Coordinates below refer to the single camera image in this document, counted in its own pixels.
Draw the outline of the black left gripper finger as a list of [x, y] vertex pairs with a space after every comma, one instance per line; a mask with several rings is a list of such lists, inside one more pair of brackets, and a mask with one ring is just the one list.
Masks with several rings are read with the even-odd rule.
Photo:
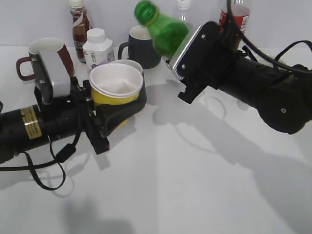
[[96, 113], [103, 128], [103, 135], [107, 137], [113, 130], [118, 126], [123, 125], [129, 117], [139, 110], [136, 107], [136, 105], [140, 104], [138, 98], [137, 100], [120, 106], [112, 106], [108, 104], [96, 105]]

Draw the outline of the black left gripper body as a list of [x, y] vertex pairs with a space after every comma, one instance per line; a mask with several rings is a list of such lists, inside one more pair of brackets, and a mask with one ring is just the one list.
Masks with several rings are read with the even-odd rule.
[[91, 85], [88, 80], [80, 86], [76, 77], [71, 79], [71, 92], [77, 91], [74, 96], [78, 99], [78, 106], [82, 121], [82, 130], [87, 135], [95, 153], [102, 154], [109, 150], [108, 138], [102, 133], [102, 125], [96, 116], [96, 109], [91, 97]]

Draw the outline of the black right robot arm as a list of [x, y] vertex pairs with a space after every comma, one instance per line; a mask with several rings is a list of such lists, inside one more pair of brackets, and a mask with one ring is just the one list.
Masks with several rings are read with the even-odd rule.
[[236, 31], [207, 22], [183, 39], [170, 67], [185, 85], [179, 98], [192, 103], [212, 87], [255, 108], [271, 128], [287, 134], [300, 131], [312, 119], [312, 75], [304, 66], [278, 71], [248, 59], [232, 48]]

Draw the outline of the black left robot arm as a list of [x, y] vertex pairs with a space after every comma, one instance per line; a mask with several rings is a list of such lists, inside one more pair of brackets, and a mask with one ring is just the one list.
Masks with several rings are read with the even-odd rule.
[[123, 105], [95, 105], [88, 80], [79, 87], [71, 78], [71, 94], [59, 97], [51, 104], [42, 102], [40, 90], [34, 89], [36, 105], [0, 115], [0, 162], [12, 160], [18, 154], [75, 135], [77, 129], [86, 133], [96, 154], [109, 150], [108, 136], [126, 119], [140, 112], [147, 101], [142, 87], [136, 100]]

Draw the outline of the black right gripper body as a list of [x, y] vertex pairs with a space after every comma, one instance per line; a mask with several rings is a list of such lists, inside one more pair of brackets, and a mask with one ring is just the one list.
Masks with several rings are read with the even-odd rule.
[[216, 22], [203, 24], [185, 60], [185, 78], [181, 82], [186, 88], [178, 94], [181, 100], [191, 104], [208, 86], [241, 100], [239, 90], [227, 83], [241, 51], [234, 50], [228, 42]]

